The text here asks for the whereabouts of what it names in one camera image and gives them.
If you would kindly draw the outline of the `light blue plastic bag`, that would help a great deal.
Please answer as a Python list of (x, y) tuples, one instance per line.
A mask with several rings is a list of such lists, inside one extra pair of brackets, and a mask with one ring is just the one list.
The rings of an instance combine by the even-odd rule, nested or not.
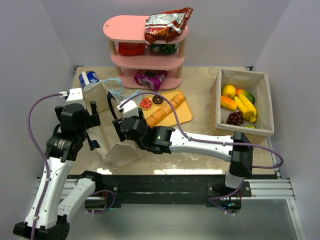
[(122, 102), (126, 97), (123, 96), (124, 86), (122, 80), (118, 77), (111, 77), (100, 80), (100, 84), (119, 103)]

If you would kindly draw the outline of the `beige canvas tote bag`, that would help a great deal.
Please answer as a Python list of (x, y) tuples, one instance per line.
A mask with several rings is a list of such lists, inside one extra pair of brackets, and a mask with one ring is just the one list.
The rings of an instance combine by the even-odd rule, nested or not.
[[(86, 106), (90, 110), (90, 102), (95, 101), (100, 118), (100, 126), (90, 129), (94, 132), (99, 142), (97, 148), (102, 159), (115, 169), (123, 167), (142, 158), (141, 150), (131, 140), (120, 142), (112, 121), (114, 120), (107, 102), (107, 91), (102, 87), (100, 81), (92, 86), (87, 86), (83, 90), (83, 98)], [(113, 102), (113, 109), (116, 112), (117, 106), (121, 102)]]

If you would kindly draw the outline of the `purple snack packet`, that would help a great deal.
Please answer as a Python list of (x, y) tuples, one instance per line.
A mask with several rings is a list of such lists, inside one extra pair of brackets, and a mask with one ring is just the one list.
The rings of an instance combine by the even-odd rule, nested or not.
[(136, 72), (134, 81), (142, 87), (157, 92), (167, 78), (166, 70), (147, 70), (140, 69)]

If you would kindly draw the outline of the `red snack packet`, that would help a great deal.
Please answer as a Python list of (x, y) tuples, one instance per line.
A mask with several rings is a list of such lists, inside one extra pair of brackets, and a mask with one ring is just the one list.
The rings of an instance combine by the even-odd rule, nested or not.
[(121, 56), (132, 57), (143, 55), (145, 51), (144, 43), (119, 42), (118, 53)]

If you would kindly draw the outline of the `red-brown chip bag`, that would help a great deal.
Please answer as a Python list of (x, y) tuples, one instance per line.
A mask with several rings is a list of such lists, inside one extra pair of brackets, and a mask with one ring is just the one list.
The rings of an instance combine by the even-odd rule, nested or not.
[(194, 9), (185, 7), (151, 15), (145, 21), (144, 39), (147, 46), (156, 41), (172, 41), (185, 30)]

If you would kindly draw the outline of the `orange yellow mango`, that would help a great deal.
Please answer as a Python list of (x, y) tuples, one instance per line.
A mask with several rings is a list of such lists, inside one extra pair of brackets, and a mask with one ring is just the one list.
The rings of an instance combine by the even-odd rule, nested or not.
[(220, 97), (220, 106), (230, 111), (235, 111), (238, 108), (236, 102), (233, 99), (224, 95)]

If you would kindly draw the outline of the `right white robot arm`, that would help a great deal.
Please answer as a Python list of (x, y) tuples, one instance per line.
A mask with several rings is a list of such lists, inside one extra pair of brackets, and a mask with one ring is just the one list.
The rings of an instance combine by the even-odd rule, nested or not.
[(185, 132), (181, 126), (150, 127), (133, 99), (131, 96), (110, 109), (112, 113), (122, 114), (112, 122), (120, 141), (134, 141), (141, 150), (156, 155), (191, 153), (229, 162), (225, 186), (231, 189), (238, 188), (244, 179), (252, 176), (253, 148), (242, 132), (212, 136)]

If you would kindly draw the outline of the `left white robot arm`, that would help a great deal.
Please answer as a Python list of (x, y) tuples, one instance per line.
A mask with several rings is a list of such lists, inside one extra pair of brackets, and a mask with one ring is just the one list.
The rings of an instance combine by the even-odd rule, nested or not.
[(85, 200), (103, 186), (102, 176), (84, 171), (78, 186), (61, 200), (65, 182), (84, 141), (90, 141), (88, 129), (100, 126), (97, 105), (90, 103), (89, 112), (80, 103), (57, 106), (59, 125), (46, 143), (45, 167), (31, 210), (17, 223), (13, 234), (28, 240), (65, 240), (70, 222)]

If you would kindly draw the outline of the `blue white paper roll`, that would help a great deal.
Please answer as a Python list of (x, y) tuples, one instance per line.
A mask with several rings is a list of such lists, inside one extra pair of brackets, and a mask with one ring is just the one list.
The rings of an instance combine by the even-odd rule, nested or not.
[(91, 87), (93, 84), (97, 84), (100, 81), (96, 72), (92, 70), (83, 71), (78, 76), (78, 79), (82, 89), (86, 88), (87, 86)]

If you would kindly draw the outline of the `long baguette bread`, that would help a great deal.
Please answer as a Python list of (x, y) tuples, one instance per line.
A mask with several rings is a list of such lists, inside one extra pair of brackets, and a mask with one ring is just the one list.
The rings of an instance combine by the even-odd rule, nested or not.
[[(185, 100), (183, 94), (176, 94), (171, 100), (170, 103), (173, 108), (176, 110)], [(173, 112), (172, 107), (169, 104), (165, 104), (153, 112), (149, 117), (146, 118), (146, 123), (149, 127), (153, 128), (159, 124), (164, 118), (166, 118), (170, 113)]]

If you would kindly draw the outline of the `chocolate donut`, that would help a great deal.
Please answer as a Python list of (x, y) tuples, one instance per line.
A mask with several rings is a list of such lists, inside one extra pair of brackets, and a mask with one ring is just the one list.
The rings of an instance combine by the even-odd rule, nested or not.
[(161, 106), (164, 103), (164, 99), (162, 96), (154, 95), (152, 97), (152, 103), (156, 106)]

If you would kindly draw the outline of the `yellow plastic tray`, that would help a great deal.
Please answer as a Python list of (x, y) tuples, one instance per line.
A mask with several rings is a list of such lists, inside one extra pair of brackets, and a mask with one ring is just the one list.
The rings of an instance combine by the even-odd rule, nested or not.
[[(175, 95), (178, 95), (178, 94), (184, 95), (184, 92), (178, 89), (178, 90), (162, 92), (160, 94), (170, 101), (173, 97), (175, 97)], [(143, 111), (144, 118), (145, 119), (148, 118), (153, 112), (155, 112), (156, 110), (158, 110), (159, 108), (161, 108), (166, 104), (167, 102), (164, 101), (161, 105), (156, 105), (152, 103), (151, 106), (147, 109), (141, 108)], [(193, 112), (187, 101), (187, 97), (185, 97), (184, 101), (175, 109), (175, 111), (180, 124), (189, 122), (194, 117)], [(157, 126), (173, 127), (176, 124), (177, 124), (177, 121), (176, 121), (175, 115), (173, 112), (171, 112), (161, 122), (159, 122)]]

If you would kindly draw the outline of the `pink three-tier shelf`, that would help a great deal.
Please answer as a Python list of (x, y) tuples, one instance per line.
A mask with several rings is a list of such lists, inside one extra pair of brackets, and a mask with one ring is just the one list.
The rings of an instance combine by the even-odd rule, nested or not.
[(189, 31), (187, 26), (180, 36), (170, 42), (170, 44), (179, 44), (179, 48), (174, 54), (154, 53), (149, 47), (144, 49), (142, 55), (123, 56), (119, 54), (118, 43), (145, 43), (144, 28), (148, 18), (143, 15), (118, 15), (104, 23), (103, 32), (108, 39), (111, 61), (126, 88), (144, 88), (134, 81), (138, 70), (165, 70), (168, 75), (160, 89), (173, 90), (182, 82), (186, 38)]

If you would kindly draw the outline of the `green snack packet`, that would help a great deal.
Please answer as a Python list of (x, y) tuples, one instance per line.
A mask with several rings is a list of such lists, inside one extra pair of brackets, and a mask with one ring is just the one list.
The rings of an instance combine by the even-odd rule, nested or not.
[(173, 55), (179, 48), (179, 45), (180, 45), (179, 43), (174, 43), (174, 44), (153, 43), (150, 46), (150, 49), (152, 50), (153, 53)]

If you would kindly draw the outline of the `purple grape bunch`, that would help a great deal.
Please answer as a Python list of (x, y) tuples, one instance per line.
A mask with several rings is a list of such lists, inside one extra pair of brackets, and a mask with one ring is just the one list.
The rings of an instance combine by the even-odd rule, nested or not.
[(226, 120), (228, 125), (240, 126), (244, 123), (244, 117), (242, 111), (234, 111), (228, 115)]

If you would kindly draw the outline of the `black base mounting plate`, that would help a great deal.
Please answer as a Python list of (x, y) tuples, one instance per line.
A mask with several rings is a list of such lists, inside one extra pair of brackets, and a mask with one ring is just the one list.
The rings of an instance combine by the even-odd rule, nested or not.
[(209, 198), (232, 193), (224, 175), (103, 175), (97, 191), (115, 194), (114, 208), (124, 204), (209, 205)]

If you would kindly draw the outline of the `red green mango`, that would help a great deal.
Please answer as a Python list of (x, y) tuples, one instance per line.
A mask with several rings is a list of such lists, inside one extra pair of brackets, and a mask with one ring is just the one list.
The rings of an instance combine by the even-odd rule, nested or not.
[(239, 97), (239, 95), (244, 95), (253, 105), (256, 102), (254, 95), (245, 89), (237, 88), (236, 89), (236, 96)]

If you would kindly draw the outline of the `green fruit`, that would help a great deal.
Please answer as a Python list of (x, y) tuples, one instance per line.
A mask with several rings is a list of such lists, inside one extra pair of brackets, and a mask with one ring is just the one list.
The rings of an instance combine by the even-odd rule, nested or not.
[(256, 126), (253, 126), (253, 125), (245, 125), (244, 127), (245, 127), (245, 128), (256, 129)]

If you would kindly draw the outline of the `yellow banana bunch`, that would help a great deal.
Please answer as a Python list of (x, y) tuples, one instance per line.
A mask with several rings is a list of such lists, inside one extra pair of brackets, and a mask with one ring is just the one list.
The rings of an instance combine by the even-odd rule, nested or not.
[(243, 113), (243, 118), (250, 123), (255, 123), (258, 112), (254, 104), (243, 94), (239, 94), (233, 99), (237, 108)]

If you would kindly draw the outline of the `wicker basket with liner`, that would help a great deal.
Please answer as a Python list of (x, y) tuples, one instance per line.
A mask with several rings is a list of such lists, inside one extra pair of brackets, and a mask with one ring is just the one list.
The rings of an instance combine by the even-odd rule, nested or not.
[[(221, 107), (221, 93), (226, 85), (244, 89), (255, 97), (257, 121), (245, 122), (241, 126), (227, 124), (230, 110)], [(259, 144), (271, 137), (274, 132), (274, 116), (268, 75), (264, 72), (220, 68), (210, 90), (210, 134), (213, 136), (233, 135), (243, 132), (250, 142)], [(255, 129), (244, 126), (256, 126)]]

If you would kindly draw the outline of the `aluminium frame rail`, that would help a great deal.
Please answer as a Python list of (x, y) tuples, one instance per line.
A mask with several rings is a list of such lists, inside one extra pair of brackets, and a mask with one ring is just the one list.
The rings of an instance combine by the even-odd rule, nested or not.
[[(75, 179), (67, 179), (61, 199), (73, 190)], [(242, 199), (258, 199), (258, 200), (294, 200), (295, 194), (289, 179), (253, 179), (248, 180), (249, 186), (241, 188)], [(40, 186), (40, 179), (37, 179), (31, 191), (31, 196), (35, 197)]]

